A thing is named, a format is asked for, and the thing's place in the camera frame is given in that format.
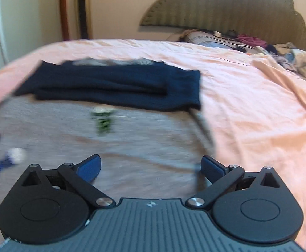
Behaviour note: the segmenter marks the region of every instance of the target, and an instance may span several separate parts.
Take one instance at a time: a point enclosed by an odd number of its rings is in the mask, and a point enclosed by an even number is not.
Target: pink bed sheet
[[[247,171],[273,166],[303,209],[296,241],[306,249],[306,82],[265,55],[189,43],[94,40],[42,47],[0,70],[0,102],[33,73],[40,60],[84,57],[162,60],[201,71],[203,115],[213,129],[217,160]]]

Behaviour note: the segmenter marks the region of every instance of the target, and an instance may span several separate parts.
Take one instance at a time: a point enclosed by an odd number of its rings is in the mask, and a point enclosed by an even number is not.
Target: gray blanket
[[[0,105],[0,158],[12,147],[27,150],[21,165],[0,173],[0,202],[31,163],[55,169],[92,154],[102,159],[94,185],[114,198],[188,198],[195,191],[194,165],[204,154],[197,125],[186,112],[118,108],[111,132],[99,135],[94,103],[9,98]]]

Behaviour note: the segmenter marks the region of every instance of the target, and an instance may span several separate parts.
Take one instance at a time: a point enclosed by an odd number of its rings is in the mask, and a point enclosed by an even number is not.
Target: folded navy sweater
[[[200,72],[153,65],[75,66],[42,62],[15,95],[81,100],[158,111],[200,110]]]

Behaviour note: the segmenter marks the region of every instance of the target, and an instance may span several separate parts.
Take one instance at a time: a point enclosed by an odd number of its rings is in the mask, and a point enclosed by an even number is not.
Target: small green object
[[[99,134],[108,133],[111,130],[112,114],[117,109],[107,106],[95,106],[91,110],[91,116],[96,120],[96,127]]]

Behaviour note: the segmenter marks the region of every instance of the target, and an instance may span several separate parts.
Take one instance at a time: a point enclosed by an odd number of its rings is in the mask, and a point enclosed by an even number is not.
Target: pink clothing
[[[246,45],[251,45],[253,47],[256,47],[256,46],[260,46],[263,48],[267,47],[267,42],[263,41],[262,39],[258,39],[257,37],[251,37],[247,35],[238,35],[236,40]]]

